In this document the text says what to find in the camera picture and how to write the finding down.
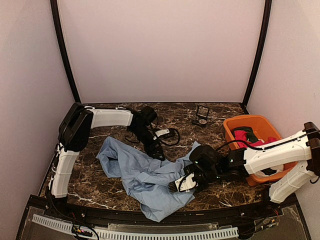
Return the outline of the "light blue shirt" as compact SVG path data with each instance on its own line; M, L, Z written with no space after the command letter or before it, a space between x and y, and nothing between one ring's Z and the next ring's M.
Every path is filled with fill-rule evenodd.
M194 191L171 193L168 184L185 175L189 156L176 161L158 160L113 137L107 137L97 154L108 178L120 178L126 194L140 203L145 217L160 222L195 199Z

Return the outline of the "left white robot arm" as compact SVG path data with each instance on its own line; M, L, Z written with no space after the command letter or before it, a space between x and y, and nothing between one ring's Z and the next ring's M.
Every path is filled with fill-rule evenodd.
M156 130L152 122L157 118L155 110L146 106L141 111L125 107L95 108L74 103L58 129L56 159L53 161L53 176L49 190L55 198L65 198L73 167L80 152L87 146L90 131L98 127L126 127L143 144L146 154L163 161L165 155L161 137L169 129Z

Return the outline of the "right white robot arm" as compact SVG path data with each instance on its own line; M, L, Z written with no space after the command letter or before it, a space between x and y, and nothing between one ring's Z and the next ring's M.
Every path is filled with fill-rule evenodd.
M209 145L199 145L190 154L191 164L184 176L174 181L178 192L206 189L219 180L235 181L272 167L295 162L288 173L269 187L268 197L255 205L255 213L266 217L289 195L307 182L320 178L320 130L313 122L285 139L260 147L248 146L231 150L226 156Z

